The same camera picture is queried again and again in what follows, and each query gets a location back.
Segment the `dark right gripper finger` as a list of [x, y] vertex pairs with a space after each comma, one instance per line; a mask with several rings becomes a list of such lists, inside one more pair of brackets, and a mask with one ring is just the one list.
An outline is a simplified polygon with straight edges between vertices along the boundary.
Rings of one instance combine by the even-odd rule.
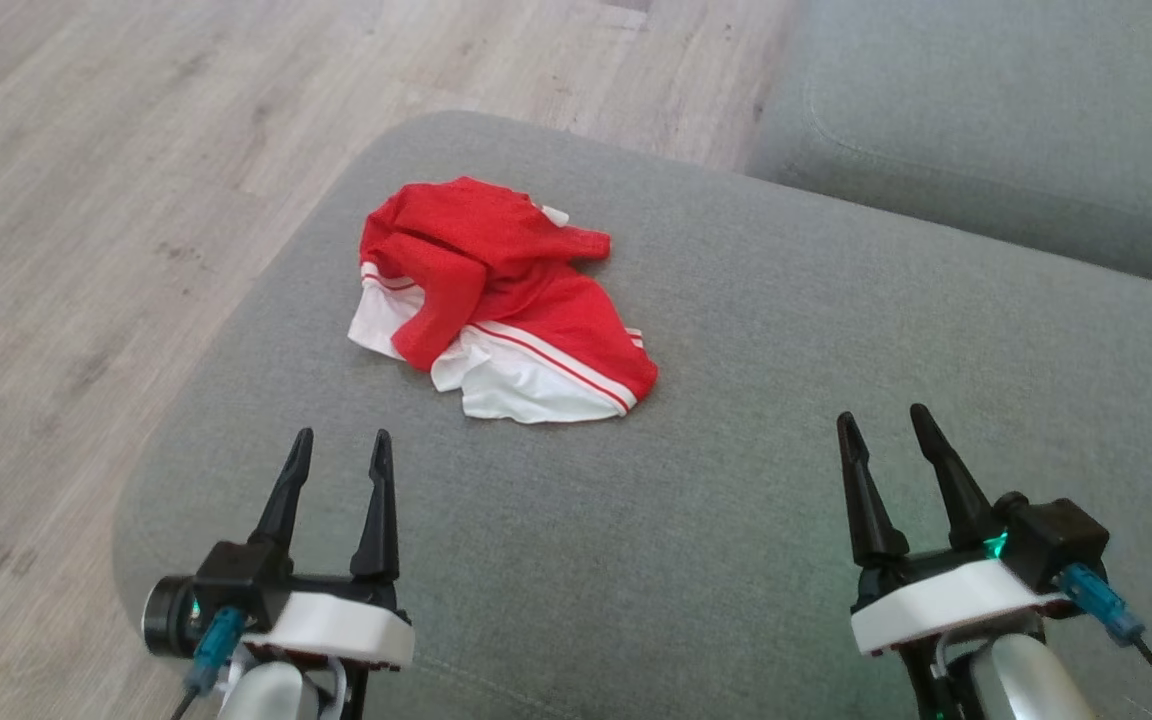
[[869, 448], [852, 414], [838, 415], [838, 450], [846, 493], [847, 528], [856, 566], [879, 566], [905, 558], [909, 543], [893, 525], [869, 469]]
[[910, 406], [916, 441], [935, 480], [948, 520], [948, 543], [952, 550], [983, 550], [987, 541], [1002, 536], [1002, 524], [992, 514], [992, 505], [948, 442], [927, 406]]

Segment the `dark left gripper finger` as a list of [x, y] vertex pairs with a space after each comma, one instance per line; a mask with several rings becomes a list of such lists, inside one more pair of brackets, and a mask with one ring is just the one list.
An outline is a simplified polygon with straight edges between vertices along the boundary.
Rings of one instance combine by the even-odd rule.
[[367, 465], [372, 483], [364, 532], [349, 562], [353, 579], [367, 583], [393, 583], [401, 575], [397, 543], [396, 486], [394, 458], [388, 430], [378, 430]]
[[294, 438], [291, 450], [285, 458], [274, 487], [271, 488], [260, 520], [250, 535], [250, 543], [270, 543], [282, 551], [291, 548], [300, 495], [310, 473], [312, 452], [314, 452], [314, 430], [301, 429]]

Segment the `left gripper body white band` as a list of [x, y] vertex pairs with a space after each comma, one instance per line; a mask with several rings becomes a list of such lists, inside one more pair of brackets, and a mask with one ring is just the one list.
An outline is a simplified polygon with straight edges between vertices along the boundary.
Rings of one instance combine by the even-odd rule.
[[415, 629], [392, 583], [300, 579], [273, 623], [251, 626], [241, 643], [259, 657], [401, 670], [414, 661]]

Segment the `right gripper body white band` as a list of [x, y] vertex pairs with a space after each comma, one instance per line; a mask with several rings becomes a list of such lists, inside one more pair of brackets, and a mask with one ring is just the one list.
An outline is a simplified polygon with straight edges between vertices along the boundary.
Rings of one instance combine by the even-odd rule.
[[1073, 602], [1064, 594], [1033, 591], [1001, 560], [978, 559], [970, 552], [861, 552], [852, 561], [861, 578], [850, 626], [863, 655], [1021, 611], [1073, 615]]

